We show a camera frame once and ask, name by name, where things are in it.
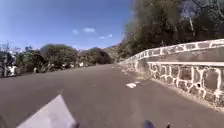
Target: retaining wall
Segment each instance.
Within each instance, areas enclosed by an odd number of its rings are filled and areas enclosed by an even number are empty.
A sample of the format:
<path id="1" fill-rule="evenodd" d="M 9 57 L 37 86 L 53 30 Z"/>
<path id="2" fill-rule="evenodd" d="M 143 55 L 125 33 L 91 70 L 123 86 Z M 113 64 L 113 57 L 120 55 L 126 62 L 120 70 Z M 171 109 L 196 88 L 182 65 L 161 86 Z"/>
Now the retaining wall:
<path id="1" fill-rule="evenodd" d="M 224 107 L 222 55 L 223 39 L 145 50 L 120 65 Z"/>

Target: curved road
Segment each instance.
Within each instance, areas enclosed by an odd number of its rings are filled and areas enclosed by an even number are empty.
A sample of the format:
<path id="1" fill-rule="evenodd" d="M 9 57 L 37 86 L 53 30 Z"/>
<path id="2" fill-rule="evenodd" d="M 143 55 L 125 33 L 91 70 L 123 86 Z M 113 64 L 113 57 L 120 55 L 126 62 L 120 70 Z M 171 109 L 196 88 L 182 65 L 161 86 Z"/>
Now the curved road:
<path id="1" fill-rule="evenodd" d="M 135 82 L 116 65 L 0 79 L 0 116 L 9 128 L 62 94 L 81 128 L 141 128 L 150 119 L 157 128 L 223 128 L 224 116 L 178 96 L 153 81 Z"/>

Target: cloud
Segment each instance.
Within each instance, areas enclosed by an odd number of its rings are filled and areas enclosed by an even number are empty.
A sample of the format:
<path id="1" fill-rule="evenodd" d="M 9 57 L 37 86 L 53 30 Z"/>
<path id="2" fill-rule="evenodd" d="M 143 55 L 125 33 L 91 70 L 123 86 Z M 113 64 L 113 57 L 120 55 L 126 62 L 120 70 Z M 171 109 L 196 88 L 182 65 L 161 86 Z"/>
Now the cloud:
<path id="1" fill-rule="evenodd" d="M 101 36 L 100 39 L 108 39 L 108 38 L 112 38 L 113 35 L 112 34 L 109 34 L 108 36 Z"/>
<path id="2" fill-rule="evenodd" d="M 100 39 L 106 39 L 104 36 L 101 36 Z"/>
<path id="3" fill-rule="evenodd" d="M 72 31 L 72 33 L 73 33 L 74 35 L 78 35 L 78 34 L 79 34 L 79 31 L 74 29 L 74 30 Z"/>
<path id="4" fill-rule="evenodd" d="M 83 31 L 86 32 L 86 33 L 94 33 L 94 32 L 96 32 L 96 30 L 94 28 L 84 28 Z"/>
<path id="5" fill-rule="evenodd" d="M 112 36 L 113 36 L 113 35 L 112 35 L 112 34 L 110 34 L 110 35 L 108 35 L 108 36 L 107 36 L 107 38 L 111 38 Z"/>

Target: sky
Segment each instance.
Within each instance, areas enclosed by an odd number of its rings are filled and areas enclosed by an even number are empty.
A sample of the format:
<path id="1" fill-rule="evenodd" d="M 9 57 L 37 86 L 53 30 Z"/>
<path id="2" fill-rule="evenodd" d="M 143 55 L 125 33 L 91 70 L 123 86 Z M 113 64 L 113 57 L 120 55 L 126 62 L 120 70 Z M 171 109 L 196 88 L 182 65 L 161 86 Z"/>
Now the sky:
<path id="1" fill-rule="evenodd" d="M 132 0 L 0 0 L 0 44 L 77 49 L 120 43 Z"/>

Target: white road marking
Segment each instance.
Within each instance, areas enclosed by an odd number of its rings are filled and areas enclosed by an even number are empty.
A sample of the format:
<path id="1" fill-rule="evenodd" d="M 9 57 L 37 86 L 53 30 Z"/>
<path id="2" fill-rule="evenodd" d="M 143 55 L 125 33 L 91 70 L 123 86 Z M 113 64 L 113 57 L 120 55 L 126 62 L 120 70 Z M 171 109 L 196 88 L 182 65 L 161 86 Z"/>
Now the white road marking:
<path id="1" fill-rule="evenodd" d="M 76 125 L 63 98 L 58 95 L 17 128 L 72 128 Z"/>
<path id="2" fill-rule="evenodd" d="M 135 83 L 126 84 L 129 88 L 135 88 L 137 85 Z"/>

